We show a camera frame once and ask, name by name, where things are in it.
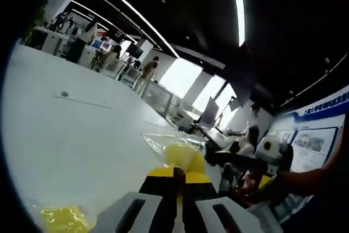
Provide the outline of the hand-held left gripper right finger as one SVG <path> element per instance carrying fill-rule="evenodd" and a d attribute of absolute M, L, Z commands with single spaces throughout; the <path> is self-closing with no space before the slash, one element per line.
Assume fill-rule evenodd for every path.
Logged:
<path fill-rule="evenodd" d="M 182 186 L 185 232 L 262 232 L 260 220 L 228 197 L 220 197 L 209 177 L 189 171 Z"/>

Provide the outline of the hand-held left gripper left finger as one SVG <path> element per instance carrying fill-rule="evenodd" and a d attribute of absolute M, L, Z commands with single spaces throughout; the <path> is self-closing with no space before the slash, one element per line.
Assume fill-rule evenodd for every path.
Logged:
<path fill-rule="evenodd" d="M 155 168 L 138 192 L 128 192 L 102 211 L 91 232 L 172 232 L 182 169 Z"/>

